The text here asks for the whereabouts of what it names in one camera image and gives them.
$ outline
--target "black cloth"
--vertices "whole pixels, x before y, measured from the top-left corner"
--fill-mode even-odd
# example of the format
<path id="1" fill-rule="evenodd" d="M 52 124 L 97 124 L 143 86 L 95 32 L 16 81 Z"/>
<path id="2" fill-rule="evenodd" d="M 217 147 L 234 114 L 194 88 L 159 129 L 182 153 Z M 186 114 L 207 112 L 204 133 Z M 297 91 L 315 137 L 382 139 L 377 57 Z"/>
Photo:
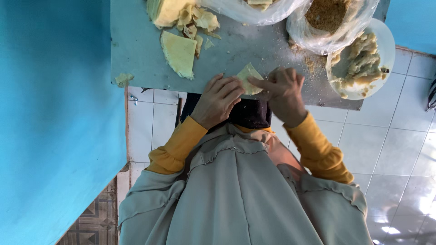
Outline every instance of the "black cloth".
<path id="1" fill-rule="evenodd" d="M 181 122 L 194 111 L 200 97 L 201 94 L 188 93 L 180 119 Z M 271 126 L 271 116 L 272 111 L 269 109 L 267 102 L 255 99 L 242 99 L 233 107 L 228 119 L 211 128 L 209 132 L 213 132 L 229 122 L 248 129 L 268 128 Z"/>

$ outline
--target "finger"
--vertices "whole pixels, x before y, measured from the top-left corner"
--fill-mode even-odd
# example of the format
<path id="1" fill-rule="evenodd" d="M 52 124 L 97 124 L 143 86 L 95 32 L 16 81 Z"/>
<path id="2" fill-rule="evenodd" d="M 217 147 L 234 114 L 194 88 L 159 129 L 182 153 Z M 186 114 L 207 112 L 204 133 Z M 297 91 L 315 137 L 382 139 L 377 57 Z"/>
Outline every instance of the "finger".
<path id="1" fill-rule="evenodd" d="M 239 102 L 241 102 L 241 98 L 237 98 L 235 99 L 227 108 L 227 110 L 225 111 L 225 116 L 228 118 L 230 116 L 230 112 L 232 112 L 233 107 L 238 104 Z"/>
<path id="2" fill-rule="evenodd" d="M 292 81 L 297 81 L 297 71 L 294 68 L 287 68 L 286 73 L 288 74 L 289 78 L 291 78 Z"/>
<path id="3" fill-rule="evenodd" d="M 297 74 L 297 84 L 298 84 L 298 87 L 300 88 L 300 90 L 303 87 L 304 79 L 305 79 L 305 77 L 303 77 L 301 74 Z"/>
<path id="4" fill-rule="evenodd" d="M 280 67 L 280 70 L 276 73 L 277 83 L 287 83 L 291 77 L 286 72 L 285 68 Z"/>
<path id="5" fill-rule="evenodd" d="M 274 70 L 272 70 L 269 75 L 268 75 L 268 80 L 272 81 L 272 82 L 276 82 L 277 81 L 277 72 L 280 71 L 280 68 L 282 68 L 282 66 L 279 66 L 277 68 L 275 68 Z"/>
<path id="6" fill-rule="evenodd" d="M 236 76 L 220 79 L 212 86 L 210 92 L 213 94 L 217 94 L 226 84 L 236 79 L 238 79 Z"/>
<path id="7" fill-rule="evenodd" d="M 258 88 L 263 88 L 266 90 L 274 90 L 274 83 L 270 80 L 260 80 L 254 77 L 248 77 L 247 81 Z"/>
<path id="8" fill-rule="evenodd" d="M 242 87 L 238 87 L 238 88 L 234 89 L 232 92 L 230 92 L 224 98 L 224 103 L 226 105 L 230 105 L 233 101 L 235 101 L 237 98 L 239 98 L 244 92 L 245 92 L 245 89 Z"/>
<path id="9" fill-rule="evenodd" d="M 224 73 L 220 73 L 212 77 L 212 79 L 206 84 L 206 87 L 204 88 L 204 92 L 207 93 L 211 90 L 211 88 L 214 86 L 214 84 L 221 79 L 224 76 Z"/>
<path id="10" fill-rule="evenodd" d="M 237 87 L 242 87 L 242 81 L 239 79 L 233 80 L 228 84 L 224 85 L 224 87 L 222 87 L 217 95 L 219 98 L 224 98 Z"/>

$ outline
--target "white tile floor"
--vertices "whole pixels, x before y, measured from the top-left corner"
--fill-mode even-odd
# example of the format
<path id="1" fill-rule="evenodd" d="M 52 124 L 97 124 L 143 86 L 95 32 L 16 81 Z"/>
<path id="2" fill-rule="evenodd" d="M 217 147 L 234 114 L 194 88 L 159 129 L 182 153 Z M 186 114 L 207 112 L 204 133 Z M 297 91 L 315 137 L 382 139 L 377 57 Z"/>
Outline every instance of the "white tile floor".
<path id="1" fill-rule="evenodd" d="M 307 106 L 326 137 L 344 152 L 366 195 L 375 244 L 436 244 L 436 118 L 434 111 L 424 111 L 435 72 L 434 58 L 397 49 L 387 84 L 365 99 L 361 111 Z M 131 170 L 118 180 L 124 195 L 149 165 L 149 151 L 171 136 L 177 99 L 186 98 L 182 92 L 141 91 L 129 87 L 139 102 L 128 104 Z M 272 129 L 299 158 L 281 125 L 273 116 Z"/>

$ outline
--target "hand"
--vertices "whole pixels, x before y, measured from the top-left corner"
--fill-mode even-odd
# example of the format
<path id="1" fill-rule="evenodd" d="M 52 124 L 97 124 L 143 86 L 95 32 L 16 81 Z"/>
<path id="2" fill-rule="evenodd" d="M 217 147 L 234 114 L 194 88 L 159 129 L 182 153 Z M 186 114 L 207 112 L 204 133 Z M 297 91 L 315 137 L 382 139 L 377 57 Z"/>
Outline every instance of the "hand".
<path id="1" fill-rule="evenodd" d="M 269 74 L 268 80 L 250 77 L 248 81 L 269 91 L 269 107 L 287 127 L 297 127 L 304 121 L 307 116 L 301 98 L 304 77 L 297 74 L 294 68 L 277 67 Z"/>
<path id="2" fill-rule="evenodd" d="M 220 73 L 208 82 L 191 114 L 191 118 L 207 130 L 228 118 L 245 91 L 236 76 L 222 77 Z"/>

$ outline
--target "white bowl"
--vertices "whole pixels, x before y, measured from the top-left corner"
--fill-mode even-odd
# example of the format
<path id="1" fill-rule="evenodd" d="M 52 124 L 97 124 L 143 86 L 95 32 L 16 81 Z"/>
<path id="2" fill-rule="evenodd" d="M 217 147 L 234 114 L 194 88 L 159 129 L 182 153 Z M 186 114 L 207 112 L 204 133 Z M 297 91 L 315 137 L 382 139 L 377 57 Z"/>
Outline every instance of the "white bowl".
<path id="1" fill-rule="evenodd" d="M 380 66 L 384 65 L 387 69 L 389 69 L 389 73 L 386 75 L 385 79 L 379 79 L 371 83 L 371 85 L 374 87 L 366 93 L 366 97 L 362 95 L 362 93 L 365 92 L 365 87 L 361 85 L 359 86 L 355 84 L 353 87 L 347 87 L 346 90 L 343 88 L 336 89 L 335 86 L 332 86 L 333 90 L 337 94 L 340 95 L 341 93 L 344 93 L 347 95 L 347 99 L 358 100 L 373 95 L 385 84 L 392 72 L 392 68 L 394 67 L 395 41 L 391 31 L 382 21 L 373 18 L 368 27 L 365 29 L 365 34 L 371 32 L 374 32 L 375 36 L 377 37 L 378 53 L 380 54 Z M 346 76 L 349 66 L 348 55 L 350 54 L 350 50 L 350 46 L 348 46 L 341 52 L 341 60 L 334 67 L 331 67 L 332 55 L 329 54 L 327 56 L 326 69 L 329 82 L 333 80 L 333 76 Z"/>

